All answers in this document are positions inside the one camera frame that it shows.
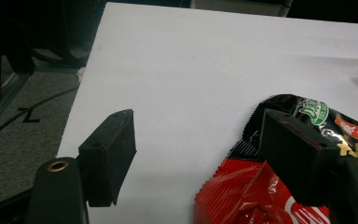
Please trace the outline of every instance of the red snack bag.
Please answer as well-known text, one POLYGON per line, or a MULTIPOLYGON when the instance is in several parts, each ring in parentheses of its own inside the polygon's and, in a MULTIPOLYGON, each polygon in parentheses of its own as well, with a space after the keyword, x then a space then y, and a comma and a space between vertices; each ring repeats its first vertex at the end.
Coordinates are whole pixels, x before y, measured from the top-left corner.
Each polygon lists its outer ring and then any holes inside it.
POLYGON ((329 223, 326 207, 297 204, 258 156, 245 141, 230 151, 196 196, 195 223, 329 223))
POLYGON ((262 102, 245 126, 242 139, 196 195, 197 224, 329 223, 326 207, 295 202, 258 150, 265 109, 290 114, 340 146, 340 156, 358 158, 358 121, 325 103, 291 94, 262 102))

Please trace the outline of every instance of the black cable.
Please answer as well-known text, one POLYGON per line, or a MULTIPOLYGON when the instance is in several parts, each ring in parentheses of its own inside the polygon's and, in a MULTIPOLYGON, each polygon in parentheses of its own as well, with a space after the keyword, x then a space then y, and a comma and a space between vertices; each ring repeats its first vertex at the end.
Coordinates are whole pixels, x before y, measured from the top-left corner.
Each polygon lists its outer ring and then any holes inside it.
POLYGON ((4 128, 6 128, 6 126, 9 125, 11 122, 13 122, 13 121, 16 120, 17 118, 21 117, 23 114, 28 113, 28 111, 30 111, 30 110, 32 110, 32 109, 35 109, 35 108, 37 108, 38 106, 40 106, 40 105, 44 104, 45 102, 48 102, 48 101, 50 101, 50 100, 52 100, 52 99, 54 99, 54 98, 57 98, 57 97, 59 97, 59 96, 62 96, 62 95, 66 94, 66 93, 69 93, 69 92, 71 92, 71 91, 75 91, 75 90, 77 90, 78 88, 79 88, 79 87, 76 86, 76 87, 73 87, 73 88, 71 88, 71 89, 69 89, 69 90, 59 92, 59 93, 57 93, 57 94, 55 94, 55 95, 50 96, 49 98, 47 98, 47 99, 45 99, 45 100, 43 100, 43 101, 40 101, 39 103, 36 103, 36 104, 34 104, 34 105, 28 107, 27 109, 21 111, 19 114, 17 114, 17 115, 14 116, 13 118, 11 118, 11 119, 9 119, 8 121, 6 121, 5 123, 3 123, 3 124, 0 126, 0 132, 1 132, 4 128))

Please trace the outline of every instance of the green label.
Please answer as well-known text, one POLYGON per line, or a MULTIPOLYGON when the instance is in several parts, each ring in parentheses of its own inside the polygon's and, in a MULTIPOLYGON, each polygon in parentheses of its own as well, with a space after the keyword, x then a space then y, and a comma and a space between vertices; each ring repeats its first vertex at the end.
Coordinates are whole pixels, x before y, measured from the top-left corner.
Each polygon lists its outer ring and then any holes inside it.
POLYGON ((299 109, 299 112, 310 116, 312 124, 319 126, 327 119, 328 106, 320 101, 306 99, 303 101, 302 108, 299 109))

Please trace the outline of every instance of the white table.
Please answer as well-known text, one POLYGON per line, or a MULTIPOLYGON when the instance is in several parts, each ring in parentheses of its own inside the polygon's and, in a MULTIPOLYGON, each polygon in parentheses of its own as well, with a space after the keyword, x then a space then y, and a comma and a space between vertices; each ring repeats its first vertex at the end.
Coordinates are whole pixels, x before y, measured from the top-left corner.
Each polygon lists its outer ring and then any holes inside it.
POLYGON ((58 157, 132 108, 138 153, 90 223, 192 223, 258 103, 293 93, 358 119, 358 24, 107 4, 58 157))

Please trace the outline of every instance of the floor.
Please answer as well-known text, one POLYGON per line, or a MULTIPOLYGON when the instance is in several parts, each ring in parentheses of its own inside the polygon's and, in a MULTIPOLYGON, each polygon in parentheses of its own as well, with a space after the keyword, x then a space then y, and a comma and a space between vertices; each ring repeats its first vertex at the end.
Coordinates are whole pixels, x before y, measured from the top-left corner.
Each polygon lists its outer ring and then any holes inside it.
MULTIPOLYGON (((76 49, 76 55, 88 53, 86 49, 76 49)), ((0 131, 0 202, 31 188, 37 168, 54 159, 76 97, 74 88, 79 85, 77 69, 68 64, 35 58, 34 62, 36 71, 0 114, 0 126, 26 108, 71 91, 30 109, 0 131)), ((10 73, 4 56, 2 68, 3 73, 10 73)))

